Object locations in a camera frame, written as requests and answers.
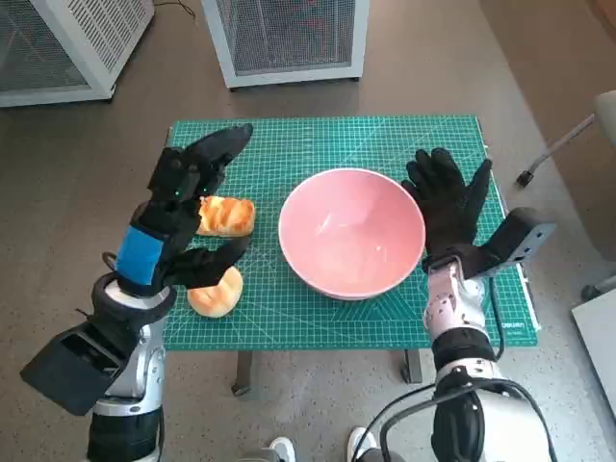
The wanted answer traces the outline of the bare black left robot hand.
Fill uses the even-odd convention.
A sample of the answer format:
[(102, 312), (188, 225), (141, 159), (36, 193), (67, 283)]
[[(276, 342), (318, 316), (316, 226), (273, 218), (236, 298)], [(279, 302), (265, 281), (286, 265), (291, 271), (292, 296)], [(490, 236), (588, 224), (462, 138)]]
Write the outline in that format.
[(249, 237), (215, 250), (187, 249), (201, 222), (199, 198), (214, 193), (224, 170), (247, 146), (253, 126), (236, 125), (211, 133), (185, 148), (166, 147), (115, 259), (118, 286), (131, 295), (151, 296), (171, 286), (216, 286), (246, 252)]

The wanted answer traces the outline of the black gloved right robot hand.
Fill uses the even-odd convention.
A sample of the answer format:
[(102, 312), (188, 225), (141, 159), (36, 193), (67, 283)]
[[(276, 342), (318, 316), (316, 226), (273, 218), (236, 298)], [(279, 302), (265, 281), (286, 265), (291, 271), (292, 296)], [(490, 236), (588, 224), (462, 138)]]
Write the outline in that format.
[(457, 246), (474, 244), (477, 223), (485, 203), (492, 161), (482, 161), (470, 183), (448, 150), (416, 151), (406, 164), (408, 178), (403, 188), (417, 202), (425, 226), (428, 257), (443, 257)]

